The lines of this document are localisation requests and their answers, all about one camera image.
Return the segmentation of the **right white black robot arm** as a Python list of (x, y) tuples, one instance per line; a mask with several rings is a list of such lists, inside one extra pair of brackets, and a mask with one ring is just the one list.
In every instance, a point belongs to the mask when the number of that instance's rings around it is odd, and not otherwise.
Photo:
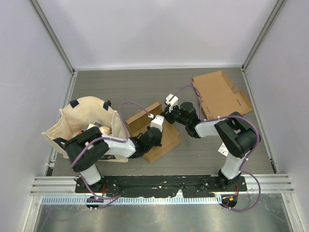
[(184, 102), (180, 106), (176, 103), (165, 105), (162, 116), (170, 124), (177, 122), (184, 125), (189, 136), (197, 139), (208, 136), (221, 138), (228, 153), (218, 172), (217, 187), (224, 191), (231, 190), (241, 175), (244, 163), (261, 141), (257, 128), (239, 112), (201, 120), (191, 102)]

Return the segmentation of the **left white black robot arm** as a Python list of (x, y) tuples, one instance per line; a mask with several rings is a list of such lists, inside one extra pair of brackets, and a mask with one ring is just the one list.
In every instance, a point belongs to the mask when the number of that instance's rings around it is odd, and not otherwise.
[(115, 156), (135, 159), (148, 153), (153, 147), (160, 147), (163, 129), (148, 127), (145, 133), (128, 139), (114, 138), (101, 133), (98, 127), (92, 127), (70, 140), (60, 139), (74, 172), (81, 175), (82, 182), (91, 192), (102, 189), (102, 175), (96, 162)]

